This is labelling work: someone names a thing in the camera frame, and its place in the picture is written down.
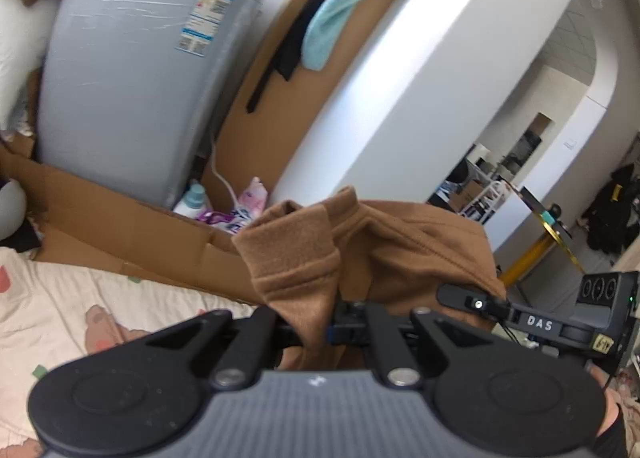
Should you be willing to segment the person right hand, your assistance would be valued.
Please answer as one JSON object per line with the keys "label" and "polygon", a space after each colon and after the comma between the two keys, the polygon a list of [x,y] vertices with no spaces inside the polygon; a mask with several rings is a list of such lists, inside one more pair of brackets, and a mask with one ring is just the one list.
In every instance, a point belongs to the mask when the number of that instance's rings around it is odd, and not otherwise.
{"label": "person right hand", "polygon": [[601,386],[602,393],[605,398],[605,414],[603,416],[598,436],[604,434],[616,421],[620,414],[620,406],[616,403],[612,390],[608,387],[611,376],[604,370],[594,364],[591,360],[588,360],[586,370],[592,375],[592,378]]}

